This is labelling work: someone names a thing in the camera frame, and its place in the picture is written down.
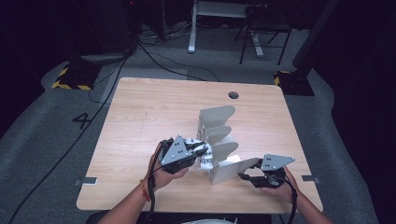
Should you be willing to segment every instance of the human hand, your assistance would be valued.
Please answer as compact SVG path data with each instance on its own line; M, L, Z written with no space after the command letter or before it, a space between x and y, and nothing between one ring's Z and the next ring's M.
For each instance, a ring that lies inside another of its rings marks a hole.
M152 166L152 163L155 162L154 165L154 179L155 179L155 188L154 191L156 191L157 189L163 188L166 185L168 185L172 180L174 179L178 179L184 176L184 174L186 174L189 171L189 168L184 168L179 170L177 173L174 173L173 175L165 172L160 165L160 162L158 161L158 159L156 161L154 161L155 159L155 154L157 153L158 150L160 150L161 148L161 143L158 144L157 148L155 149L154 154L151 155L151 159L149 161L149 165L148 165L148 172L146 173L146 176L144 178L144 182L147 183L147 180L149 179L149 173L150 173L150 169Z
M297 182L294 179L294 176L291 174L289 171L288 167L284 167L286 176L288 177L290 183L293 185L293 187L297 190L298 194L300 194L300 191L297 186ZM276 196L280 200L286 203L292 203L292 197L291 197L291 188L288 184L284 183L282 186L280 186L277 189L269 189L269 188L260 188L260 191L263 193L267 193L273 196Z

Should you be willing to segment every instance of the human arm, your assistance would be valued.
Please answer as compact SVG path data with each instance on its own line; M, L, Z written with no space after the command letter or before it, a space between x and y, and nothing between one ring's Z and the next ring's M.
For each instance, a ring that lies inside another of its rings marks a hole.
M157 146L156 152L160 149L160 145ZM172 180L181 178L184 174L188 172L188 168L184 168L177 173L170 175L161 169L161 165L158 160L155 159L155 153L151 156L148 171L145 177L142 179L142 186L137 185L122 201L120 201L113 209L111 209L100 221L99 224L117 224L117 223L136 223L139 215L145 206L147 200L143 196L144 191L149 194L148 190L148 179L151 164L155 162L154 166L154 178L155 178L155 188L154 191L161 189L168 185Z
M286 176L288 177L290 183L293 185L293 187L297 190L297 210L300 212L300 214L303 216L304 220L308 224L317 224L317 223L323 223L323 224L330 224L332 221L326 217L323 213L321 213L314 204L312 204L311 201L299 190L297 186L297 182L294 178L294 176L291 174L289 169L285 166L285 172ZM260 188L261 192L274 195L280 200L287 202L287 203L292 203L292 198L291 198L291 189L290 186L287 184L283 184L277 189L268 189L268 188Z

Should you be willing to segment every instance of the wooden table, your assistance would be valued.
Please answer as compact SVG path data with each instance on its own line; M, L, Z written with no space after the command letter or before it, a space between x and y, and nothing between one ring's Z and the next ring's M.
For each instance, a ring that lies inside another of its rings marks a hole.
M239 94L229 97L230 91ZM201 109L233 105L226 125L239 144L232 155L242 160L264 153L296 159L288 165L300 189L322 210L282 91L277 86L124 77L116 89L77 206L82 210L111 209L147 172L158 142L181 134L196 138ZM157 212L289 213L291 206L264 195L239 178L211 186L198 161L183 178L156 192Z

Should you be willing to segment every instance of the bracelet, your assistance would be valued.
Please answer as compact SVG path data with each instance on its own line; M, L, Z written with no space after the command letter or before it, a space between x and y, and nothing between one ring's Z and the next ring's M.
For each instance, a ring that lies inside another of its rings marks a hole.
M143 190L143 197L146 199L146 201L148 201L149 203L151 202L151 199L149 198L148 193L146 192L146 186L145 184L143 184L143 180L140 180L140 187Z

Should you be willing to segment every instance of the tabletop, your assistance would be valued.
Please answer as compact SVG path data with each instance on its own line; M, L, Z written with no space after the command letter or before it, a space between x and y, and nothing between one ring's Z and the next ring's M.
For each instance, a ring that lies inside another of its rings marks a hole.
M239 97L232 99L231 91ZM322 210L300 140L282 90L257 85L155 78L121 78L86 176L77 206L82 210L114 207L143 178L150 156L163 139L196 138L201 109L233 105L226 125L239 147L231 155L241 160L265 153L295 158L288 165L300 190ZM211 186L197 161L183 178L156 191L157 212L186 213L289 213L291 205L260 193L239 178ZM143 209L149 210L149 203Z

